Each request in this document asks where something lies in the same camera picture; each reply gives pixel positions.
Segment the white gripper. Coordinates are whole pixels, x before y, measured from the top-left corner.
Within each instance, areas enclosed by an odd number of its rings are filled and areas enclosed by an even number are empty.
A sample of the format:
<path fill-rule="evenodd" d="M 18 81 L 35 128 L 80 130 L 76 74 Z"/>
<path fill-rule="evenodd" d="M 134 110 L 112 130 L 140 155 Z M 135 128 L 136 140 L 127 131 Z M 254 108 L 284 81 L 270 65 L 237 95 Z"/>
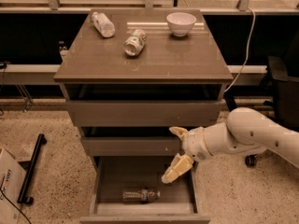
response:
<path fill-rule="evenodd" d="M 162 176 L 162 182 L 169 184 L 177 180 L 192 169 L 193 161 L 200 162 L 212 157 L 206 147 L 204 128 L 187 130 L 172 126 L 169 131 L 182 141 L 182 148 L 186 154 L 177 154 Z"/>

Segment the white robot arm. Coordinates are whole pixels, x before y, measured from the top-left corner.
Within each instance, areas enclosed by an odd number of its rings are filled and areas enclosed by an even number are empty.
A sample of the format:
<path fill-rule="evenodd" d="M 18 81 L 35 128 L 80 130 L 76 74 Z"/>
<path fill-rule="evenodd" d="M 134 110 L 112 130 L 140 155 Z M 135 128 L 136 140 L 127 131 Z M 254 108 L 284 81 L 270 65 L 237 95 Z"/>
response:
<path fill-rule="evenodd" d="M 162 176 L 172 183 L 192 169 L 193 163 L 218 154 L 253 155 L 271 150 L 295 167 L 299 167 L 299 133 L 276 124 L 250 108 L 236 108 L 226 121 L 209 127 L 187 130 L 170 127 L 181 140 L 183 155 L 177 154 Z"/>

